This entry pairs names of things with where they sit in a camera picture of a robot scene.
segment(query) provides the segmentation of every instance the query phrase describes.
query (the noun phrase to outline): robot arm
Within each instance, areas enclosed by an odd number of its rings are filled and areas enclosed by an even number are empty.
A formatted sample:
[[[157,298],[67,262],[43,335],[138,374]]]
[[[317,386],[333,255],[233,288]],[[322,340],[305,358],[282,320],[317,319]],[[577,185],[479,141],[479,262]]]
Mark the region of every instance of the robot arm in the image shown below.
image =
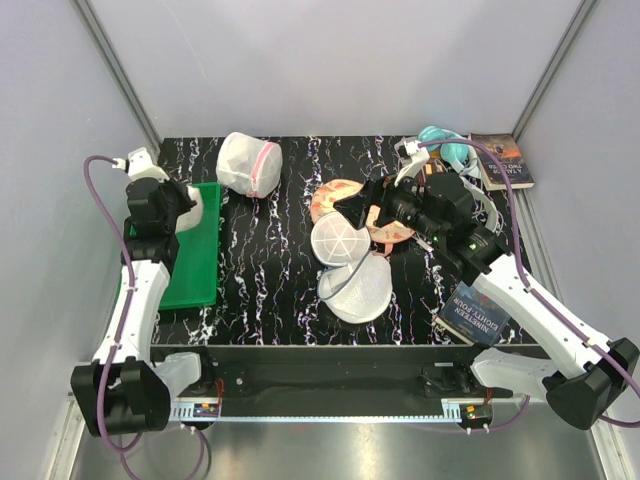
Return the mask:
[[[150,358],[158,307],[178,256],[175,234],[200,222],[200,191],[173,181],[144,148],[116,162],[114,168],[124,170],[131,180],[126,189],[131,215],[125,221],[123,238],[136,283],[109,370],[104,411],[110,435],[162,430],[169,419],[171,401],[200,379],[202,369],[196,353],[169,355],[157,367],[151,365]],[[76,367],[71,376],[72,390],[94,436],[99,435],[98,381],[114,345],[129,289],[129,272],[124,265],[105,338],[91,364]]]
[[[624,391],[627,384],[591,345],[608,352],[632,374],[638,348],[623,338],[611,342],[591,328],[526,273],[530,286],[520,281],[514,255],[486,226],[472,218],[473,198],[455,173],[427,178],[424,187],[411,175],[425,157],[407,148],[414,162],[395,177],[368,180],[356,195],[334,204],[354,228],[363,228],[371,205],[380,207],[376,226],[392,221],[427,235],[438,261],[454,276],[494,300],[542,346],[550,360],[484,350],[471,367],[487,387],[500,387],[546,399],[566,422],[588,429]],[[586,345],[532,294],[541,295],[576,326]]]

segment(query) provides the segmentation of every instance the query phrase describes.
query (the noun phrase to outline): book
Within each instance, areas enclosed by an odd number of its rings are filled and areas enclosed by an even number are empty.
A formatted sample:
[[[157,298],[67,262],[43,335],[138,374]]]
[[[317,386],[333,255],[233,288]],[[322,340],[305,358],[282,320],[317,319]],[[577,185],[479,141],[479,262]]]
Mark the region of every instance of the book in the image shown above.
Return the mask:
[[[511,317],[473,286],[460,282],[434,322],[469,345],[494,345]]]
[[[507,171],[511,188],[531,188],[533,187],[533,178],[522,159],[520,149],[516,141],[508,133],[497,135],[477,135],[472,133],[470,139],[483,143],[489,150],[496,154],[500,159],[502,166]],[[482,173],[482,183],[487,190],[506,190],[507,187],[500,176],[500,171],[495,163],[480,150],[478,159],[480,160],[480,171]]]

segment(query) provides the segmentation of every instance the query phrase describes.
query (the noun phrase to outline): black marble surface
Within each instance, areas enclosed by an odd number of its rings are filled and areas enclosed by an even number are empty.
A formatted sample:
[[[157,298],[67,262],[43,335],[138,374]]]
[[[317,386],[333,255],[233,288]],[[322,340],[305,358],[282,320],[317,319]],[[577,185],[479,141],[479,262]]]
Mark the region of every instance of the black marble surface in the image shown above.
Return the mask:
[[[224,190],[217,304],[160,313],[155,344],[425,345],[452,343],[432,329],[432,317],[455,280],[413,239],[390,256],[393,296],[377,320],[357,327],[339,321],[318,300],[323,266],[309,242],[314,191],[336,178],[364,181],[397,169],[399,137],[272,137],[282,146],[280,186],[265,199]],[[174,178],[216,180],[222,138],[166,139],[160,164]],[[501,212],[501,235],[510,241],[506,196],[490,194]],[[477,214],[482,218],[480,205]],[[534,343],[515,322],[501,343]]]

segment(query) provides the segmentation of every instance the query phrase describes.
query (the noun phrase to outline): white mesh laundry bag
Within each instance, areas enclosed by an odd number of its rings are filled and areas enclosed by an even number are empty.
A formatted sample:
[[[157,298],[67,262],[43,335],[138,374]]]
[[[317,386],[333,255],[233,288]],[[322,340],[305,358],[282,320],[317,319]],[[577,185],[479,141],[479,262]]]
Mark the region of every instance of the white mesh laundry bag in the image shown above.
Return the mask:
[[[311,249],[320,263],[342,267],[357,262],[371,247],[369,230],[356,230],[338,212],[320,218],[311,230]]]
[[[347,323],[375,320],[389,306],[393,286],[391,266],[383,257],[367,253],[359,262],[323,272],[318,296]]]
[[[264,198],[280,183],[280,145],[233,132],[218,154],[218,183],[248,197]]]

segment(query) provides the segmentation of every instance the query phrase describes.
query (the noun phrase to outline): teal headphones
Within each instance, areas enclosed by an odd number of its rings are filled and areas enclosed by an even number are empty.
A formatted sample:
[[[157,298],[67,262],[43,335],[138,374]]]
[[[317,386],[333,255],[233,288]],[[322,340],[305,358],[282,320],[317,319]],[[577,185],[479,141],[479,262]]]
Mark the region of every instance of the teal headphones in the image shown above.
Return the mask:
[[[444,140],[447,138],[462,138],[456,132],[430,126],[425,128],[418,135],[421,142],[430,142],[432,140]],[[432,145],[427,150],[432,152],[440,147],[440,145]],[[474,178],[480,178],[480,170],[478,169],[478,155],[476,151],[467,145],[460,143],[445,143],[440,148],[440,156],[442,160],[453,167],[458,175],[468,175]]]

